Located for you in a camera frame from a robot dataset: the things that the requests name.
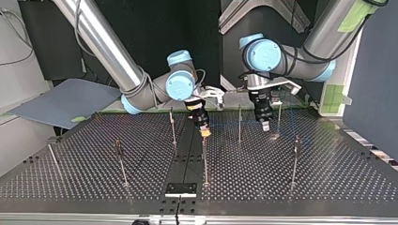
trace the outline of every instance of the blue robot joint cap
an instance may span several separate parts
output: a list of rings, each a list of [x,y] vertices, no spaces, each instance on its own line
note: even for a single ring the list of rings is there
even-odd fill
[[[187,50],[181,50],[181,51],[171,53],[167,57],[167,63],[169,64],[169,67],[171,67],[175,64],[179,64],[179,63],[183,63],[183,62],[191,61],[191,60],[192,60],[192,58],[191,58],[190,52],[188,52]]]
[[[193,75],[187,70],[172,73],[166,81],[166,91],[170,98],[183,101],[191,97],[195,86]]]

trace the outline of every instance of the cable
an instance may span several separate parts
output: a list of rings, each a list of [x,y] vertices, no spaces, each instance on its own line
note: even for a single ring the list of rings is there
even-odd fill
[[[198,69],[196,69],[196,72],[197,72],[197,71],[201,71],[201,72],[202,72],[202,79],[200,80],[200,82],[198,82],[198,83],[195,85],[195,89],[193,89],[193,90],[196,90],[196,88],[198,88],[200,85],[202,85],[202,82],[205,80],[205,77],[206,77],[206,71],[205,71],[204,69],[198,68]]]
[[[301,83],[302,83],[302,86],[304,87],[304,91],[305,91],[305,92],[310,96],[310,98],[312,99],[312,102],[316,105],[316,107],[317,107],[318,109],[320,109],[318,103],[316,103],[316,101],[315,101],[315,98],[311,95],[310,91],[308,90],[307,85],[305,84],[305,81],[304,81],[304,80],[301,80]]]
[[[9,10],[8,8],[1,8],[1,11],[3,12],[1,15],[3,17],[3,19],[5,20],[6,24],[12,29],[14,30],[15,34],[18,36],[18,38],[29,48],[33,48],[32,45],[29,43],[29,38],[27,35],[27,30],[26,30],[26,26],[23,23],[23,20],[13,11]],[[25,38],[23,38],[20,33],[18,33],[17,29],[15,28],[15,26],[11,23],[11,21],[7,18],[6,13],[9,13],[11,16],[15,17],[18,22],[21,24],[22,28],[23,28],[23,32],[24,32],[24,36]]]
[[[240,74],[238,77],[241,79],[243,76],[245,76],[245,75],[247,75],[247,74],[256,74],[256,75],[261,76],[261,75],[259,74],[258,71],[255,71],[255,70],[250,69],[250,66],[249,66],[248,62],[246,61],[246,57],[245,57],[246,52],[248,51],[249,46],[250,46],[251,44],[253,44],[255,41],[258,41],[258,40],[260,40],[260,39],[269,39],[269,40],[274,41],[274,42],[279,46],[279,48],[281,49],[281,52],[282,52],[282,54],[283,54],[284,61],[285,61],[284,73],[283,73],[282,75],[283,75],[283,76],[287,76],[287,75],[289,75],[289,74],[293,71],[293,69],[294,69],[294,67],[295,67],[295,65],[296,65],[296,63],[297,63],[297,61],[300,61],[300,62],[303,62],[303,63],[308,63],[308,64],[319,64],[319,65],[320,65],[320,64],[329,63],[329,62],[331,62],[331,61],[333,61],[333,60],[336,60],[336,59],[338,59],[339,57],[341,57],[344,53],[346,53],[346,52],[348,51],[348,49],[349,49],[349,48],[352,46],[352,44],[355,42],[355,40],[357,39],[357,37],[358,37],[360,31],[362,30],[363,26],[366,24],[367,20],[368,20],[370,17],[371,17],[371,15],[367,15],[367,16],[365,17],[365,19],[363,20],[362,24],[361,24],[360,27],[357,29],[356,33],[355,33],[354,36],[351,38],[351,40],[349,41],[349,43],[345,46],[345,48],[344,48],[340,53],[336,54],[335,56],[332,56],[331,58],[321,58],[321,57],[318,57],[318,56],[316,56],[316,55],[313,55],[313,54],[311,54],[304,46],[302,46],[302,50],[303,50],[305,53],[307,53],[307,54],[308,54],[309,56],[311,56],[313,59],[318,60],[318,61],[312,61],[312,60],[307,60],[307,59],[299,58],[299,50],[298,50],[298,48],[293,47],[295,53],[292,54],[292,53],[288,52],[288,51],[283,47],[283,45],[282,45],[279,41],[277,41],[277,40],[275,40],[275,39],[272,39],[272,38],[269,38],[269,37],[263,37],[263,38],[255,39],[255,40],[249,42],[249,43],[245,46],[245,48],[244,48],[244,50],[243,50],[243,52],[242,52],[242,61],[243,61],[243,64],[244,64],[245,67],[246,67],[247,69],[249,69],[250,71],[245,72],[245,73],[242,73],[242,74]],[[294,11],[293,11],[293,13],[292,13],[292,19],[291,19],[291,23],[292,23],[292,24],[293,24],[293,22],[294,22]],[[287,64],[288,64],[287,56],[289,56],[289,57],[291,57],[291,58],[293,59],[293,62],[292,62],[292,64],[291,64],[290,66],[287,65]]]
[[[389,3],[389,0],[386,0],[385,2],[377,2],[375,0],[363,0],[363,1],[365,1],[366,3],[369,3],[370,5],[373,5],[375,7],[381,7],[381,8],[386,6]]]
[[[354,41],[357,39],[357,36],[360,34],[360,31],[362,30],[363,26],[366,24],[366,21],[371,17],[371,14],[367,15],[365,17],[365,19],[363,20],[362,24],[360,25],[360,27],[357,29],[357,32],[355,33],[355,35],[351,38],[351,40],[349,41],[349,43],[347,44],[347,46],[345,46],[345,48],[337,55],[331,57],[331,58],[321,58],[318,57],[316,55],[311,54],[306,48],[305,46],[302,46],[302,50],[307,53],[308,55],[310,55],[312,58],[320,60],[320,61],[324,61],[324,62],[330,62],[333,61],[335,59],[338,59],[340,56],[342,56],[345,52],[348,51],[348,49],[352,46],[352,44],[354,43]]]
[[[30,50],[30,53],[29,53],[25,58],[22,58],[22,59],[13,61],[13,62],[2,63],[2,64],[0,64],[0,67],[1,67],[1,66],[11,65],[11,64],[21,63],[22,61],[25,61],[26,59],[28,59],[32,54],[33,54],[33,49]]]
[[[208,103],[212,104],[212,105],[215,106],[217,109],[219,108],[219,106],[218,106],[216,103],[212,102],[212,101],[209,100],[209,99],[205,99],[205,98],[203,98],[203,97],[196,96],[196,95],[192,95],[192,96],[193,96],[193,97],[200,98],[200,99],[204,100],[205,102],[208,102]]]
[[[17,14],[15,14],[13,11],[9,10],[8,8],[1,7],[0,9],[1,9],[0,15],[4,18],[4,20],[6,21],[8,26],[10,26],[10,28],[12,28],[14,30],[14,32],[17,34],[18,38],[30,48],[30,52],[29,52],[29,54],[26,57],[24,57],[22,59],[19,59],[19,60],[16,60],[16,61],[12,61],[12,62],[1,63],[0,64],[0,67],[1,67],[1,66],[8,66],[8,65],[12,65],[12,64],[21,63],[22,61],[28,59],[33,54],[34,51],[33,51],[32,45],[30,45],[30,43],[27,40],[25,40],[25,39],[23,39],[21,37],[21,35],[17,32],[17,29],[14,27],[14,25],[6,17],[5,13],[10,13],[11,15],[13,15],[15,18],[18,19],[18,21],[21,23],[21,26],[23,27],[23,31],[25,32],[25,36],[27,37],[26,27],[25,27],[22,19]]]
[[[80,20],[80,3],[82,2],[82,0],[77,0],[76,2],[76,10],[75,10],[75,24],[74,24],[74,33],[75,33],[75,37],[76,37],[76,41],[79,44],[80,48],[87,54],[96,57],[95,54],[91,53],[89,50],[87,50],[82,42],[80,41],[79,35],[79,20]]]

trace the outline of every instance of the gray panel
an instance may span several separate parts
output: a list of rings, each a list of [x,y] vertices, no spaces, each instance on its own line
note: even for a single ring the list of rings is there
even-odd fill
[[[398,1],[380,8],[364,27],[344,123],[398,158]]]
[[[71,129],[77,125],[71,121],[72,119],[90,116],[103,110],[119,97],[120,91],[116,88],[80,79],[69,79],[51,91],[11,110],[10,113],[40,123]]]
[[[170,215],[178,208],[223,217],[398,218],[398,173],[313,111],[283,111],[277,140],[270,139],[276,121],[265,133],[244,112],[241,145],[237,112],[211,112],[209,187],[201,185],[198,132],[186,114],[175,113],[175,157],[168,116],[101,114],[79,125],[54,147],[63,177],[44,149],[1,177],[0,212]],[[295,134],[303,150],[292,190]],[[116,138],[126,148],[128,189],[113,153]],[[164,199],[167,183],[181,180],[198,183],[197,198]]]

